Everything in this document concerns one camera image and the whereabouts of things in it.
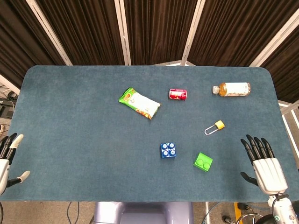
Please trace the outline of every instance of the red soda can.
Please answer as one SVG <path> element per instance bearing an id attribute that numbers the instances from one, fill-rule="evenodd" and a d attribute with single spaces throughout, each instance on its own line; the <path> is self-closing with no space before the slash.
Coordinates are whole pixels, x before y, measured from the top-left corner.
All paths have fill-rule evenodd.
<path id="1" fill-rule="evenodd" d="M 187 90 L 182 89 L 170 89 L 169 90 L 170 99 L 187 99 Z"/>

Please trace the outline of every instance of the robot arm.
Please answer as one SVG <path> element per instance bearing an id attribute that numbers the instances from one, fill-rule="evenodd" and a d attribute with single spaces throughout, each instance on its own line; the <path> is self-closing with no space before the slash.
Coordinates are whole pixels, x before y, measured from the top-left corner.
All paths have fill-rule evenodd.
<path id="1" fill-rule="evenodd" d="M 30 174 L 30 171 L 25 171 L 15 179 L 8 179 L 10 165 L 13 162 L 16 149 L 24 137 L 23 134 L 20 134 L 18 137 L 16 136 L 17 133 L 14 133 L 10 137 L 6 136 L 0 141 L 0 195 L 3 194 L 6 188 L 25 181 Z"/>
<path id="2" fill-rule="evenodd" d="M 251 161 L 256 179 L 244 172 L 241 172 L 242 177 L 269 195 L 268 205 L 272 207 L 273 221 L 277 224 L 299 224 L 292 203 L 287 198 L 288 195 L 283 195 L 288 185 L 270 144 L 264 138 L 260 141 L 257 137 L 254 139 L 250 135 L 246 137 L 251 146 L 244 139 L 241 139 L 241 142 Z"/>

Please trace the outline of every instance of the snack bag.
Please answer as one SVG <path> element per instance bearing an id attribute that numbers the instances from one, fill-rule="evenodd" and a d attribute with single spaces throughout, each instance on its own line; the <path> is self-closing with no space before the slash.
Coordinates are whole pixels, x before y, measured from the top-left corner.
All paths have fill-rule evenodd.
<path id="1" fill-rule="evenodd" d="M 131 107 L 143 116 L 152 119 L 158 107 L 161 105 L 136 92 L 133 87 L 129 87 L 118 99 L 119 102 Z"/>

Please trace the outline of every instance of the bottle label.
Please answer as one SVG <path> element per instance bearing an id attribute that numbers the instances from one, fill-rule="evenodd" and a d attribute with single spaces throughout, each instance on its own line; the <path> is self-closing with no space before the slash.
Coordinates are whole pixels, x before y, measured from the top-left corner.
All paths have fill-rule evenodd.
<path id="1" fill-rule="evenodd" d="M 227 90 L 225 97 L 246 96 L 250 91 L 248 83 L 225 83 L 225 85 Z"/>

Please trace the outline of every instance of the dark brown curtain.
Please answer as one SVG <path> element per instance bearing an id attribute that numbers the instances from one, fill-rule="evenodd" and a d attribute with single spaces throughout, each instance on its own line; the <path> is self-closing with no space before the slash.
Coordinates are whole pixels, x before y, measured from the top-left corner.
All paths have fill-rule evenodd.
<path id="1" fill-rule="evenodd" d="M 26 1 L 0 1 L 0 74 L 20 87 L 37 64 L 64 62 Z"/>
<path id="2" fill-rule="evenodd" d="M 113 0 L 37 0 L 74 65 L 123 65 Z"/>
<path id="3" fill-rule="evenodd" d="M 298 8 L 298 0 L 208 0 L 188 61 L 249 66 Z"/>
<path id="4" fill-rule="evenodd" d="M 277 97 L 293 103 L 299 99 L 299 27 L 262 64 L 272 75 Z"/>
<path id="5" fill-rule="evenodd" d="M 132 65 L 181 60 L 197 0 L 125 0 Z"/>

